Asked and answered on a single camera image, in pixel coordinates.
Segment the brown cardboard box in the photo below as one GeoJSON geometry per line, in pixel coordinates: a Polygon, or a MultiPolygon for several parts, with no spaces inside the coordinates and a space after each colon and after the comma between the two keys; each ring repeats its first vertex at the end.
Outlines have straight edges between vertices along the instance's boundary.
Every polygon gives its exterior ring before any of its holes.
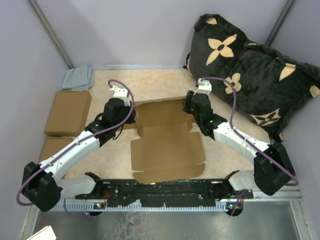
{"type": "Polygon", "coordinates": [[[135,103],[138,139],[130,142],[133,178],[142,184],[190,179],[205,168],[200,132],[192,132],[193,117],[182,110],[184,97],[135,103]]]}

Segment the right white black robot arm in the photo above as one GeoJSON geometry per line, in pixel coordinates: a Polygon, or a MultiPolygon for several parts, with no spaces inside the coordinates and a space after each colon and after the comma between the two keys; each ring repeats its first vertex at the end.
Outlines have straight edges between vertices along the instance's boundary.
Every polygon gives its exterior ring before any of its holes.
{"type": "Polygon", "coordinates": [[[204,93],[189,90],[182,110],[191,114],[201,133],[226,144],[253,164],[253,170],[236,171],[227,177],[223,193],[228,198],[240,191],[259,189],[268,196],[274,195],[290,181],[298,183],[293,165],[285,147],[257,140],[232,127],[222,116],[213,112],[209,97],[204,93]]]}

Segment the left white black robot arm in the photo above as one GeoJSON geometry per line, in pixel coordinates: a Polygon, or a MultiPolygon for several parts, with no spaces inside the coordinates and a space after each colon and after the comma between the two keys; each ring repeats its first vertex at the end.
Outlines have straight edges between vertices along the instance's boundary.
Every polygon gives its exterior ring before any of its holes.
{"type": "Polygon", "coordinates": [[[117,131],[135,122],[133,98],[112,97],[93,122],[80,135],[58,153],[41,163],[29,162],[23,169],[19,195],[42,212],[51,210],[68,193],[64,175],[78,162],[110,140],[118,137],[117,131]]]}

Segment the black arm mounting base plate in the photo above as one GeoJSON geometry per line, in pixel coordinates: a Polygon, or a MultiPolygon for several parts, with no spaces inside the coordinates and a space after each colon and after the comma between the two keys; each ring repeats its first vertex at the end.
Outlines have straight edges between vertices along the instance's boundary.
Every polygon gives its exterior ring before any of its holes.
{"type": "Polygon", "coordinates": [[[184,179],[159,183],[139,183],[134,179],[99,180],[91,193],[77,200],[106,200],[108,207],[128,206],[137,200],[143,207],[214,207],[216,201],[237,199],[227,179],[184,179]]]}

